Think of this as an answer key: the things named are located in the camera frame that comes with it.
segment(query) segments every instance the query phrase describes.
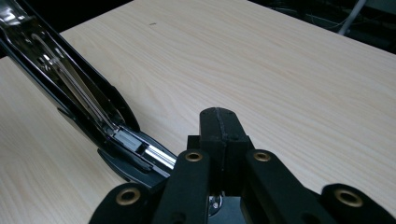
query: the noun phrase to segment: chrome metal part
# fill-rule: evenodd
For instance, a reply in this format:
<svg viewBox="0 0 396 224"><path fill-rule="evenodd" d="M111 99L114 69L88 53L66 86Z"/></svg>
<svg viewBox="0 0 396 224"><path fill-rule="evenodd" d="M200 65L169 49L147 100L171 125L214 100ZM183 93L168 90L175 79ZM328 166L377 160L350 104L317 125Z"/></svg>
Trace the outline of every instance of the chrome metal part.
<svg viewBox="0 0 396 224"><path fill-rule="evenodd" d="M132 161L142 161L159 175L168 177L174 168L176 156L141 133L138 128L136 132L132 131L134 129L128 127L118 110L125 106L115 106L109 100L110 94L104 94L108 91L101 90L100 85L93 81L92 74L86 74L81 64L70 56L75 54L69 54L72 50L68 45L61 42L63 40L50 27L40 23L42 21L36 15L26 12L29 11L24 10L15 0L0 0L2 45L5 44L18 55L18 59L23 59L25 65L28 64L34 70L32 73L35 77L49 82L50 87L65 97L68 104L71 102L73 108L78 109L90 127L94 127L88 132L99 130L106 140L112 139L121 145L121 149L114 150L127 151L124 155L134 157Z"/></svg>

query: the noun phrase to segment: black stapler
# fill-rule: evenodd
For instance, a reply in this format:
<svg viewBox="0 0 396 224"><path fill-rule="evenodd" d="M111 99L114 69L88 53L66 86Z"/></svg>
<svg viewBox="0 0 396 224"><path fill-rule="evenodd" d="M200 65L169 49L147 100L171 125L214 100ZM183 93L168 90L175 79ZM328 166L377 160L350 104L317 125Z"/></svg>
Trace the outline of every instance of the black stapler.
<svg viewBox="0 0 396 224"><path fill-rule="evenodd" d="M25 1L0 1L0 45L121 177L149 189L176 156L143 133L120 93Z"/></svg>

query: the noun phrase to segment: floor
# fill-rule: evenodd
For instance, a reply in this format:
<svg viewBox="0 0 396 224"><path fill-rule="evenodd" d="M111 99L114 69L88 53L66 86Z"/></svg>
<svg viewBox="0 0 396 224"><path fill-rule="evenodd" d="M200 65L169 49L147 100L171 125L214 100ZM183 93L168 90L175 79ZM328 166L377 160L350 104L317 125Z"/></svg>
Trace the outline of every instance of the floor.
<svg viewBox="0 0 396 224"><path fill-rule="evenodd" d="M335 33L356 3L356 0L251 1ZM396 54L396 15L364 7L345 36Z"/></svg>

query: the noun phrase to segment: wood grain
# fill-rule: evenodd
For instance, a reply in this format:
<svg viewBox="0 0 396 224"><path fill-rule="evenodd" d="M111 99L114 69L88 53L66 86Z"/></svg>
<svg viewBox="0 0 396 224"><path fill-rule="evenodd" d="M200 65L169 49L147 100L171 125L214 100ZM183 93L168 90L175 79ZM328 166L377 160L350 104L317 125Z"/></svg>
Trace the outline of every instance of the wood grain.
<svg viewBox="0 0 396 224"><path fill-rule="evenodd" d="M178 154L211 106L308 188L354 186L396 215L396 57L242 0L136 0L64 33ZM2 223L87 223L122 183L0 60Z"/></svg>

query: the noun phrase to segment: stapler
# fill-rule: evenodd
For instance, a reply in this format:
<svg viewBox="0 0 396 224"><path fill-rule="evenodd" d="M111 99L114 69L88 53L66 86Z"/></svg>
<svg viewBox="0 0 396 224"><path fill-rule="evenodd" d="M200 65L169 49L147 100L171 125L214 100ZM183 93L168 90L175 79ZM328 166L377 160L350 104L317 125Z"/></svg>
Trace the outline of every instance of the stapler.
<svg viewBox="0 0 396 224"><path fill-rule="evenodd" d="M176 155L143 133L120 93L25 1L0 1L0 46L122 178L155 190Z"/></svg>

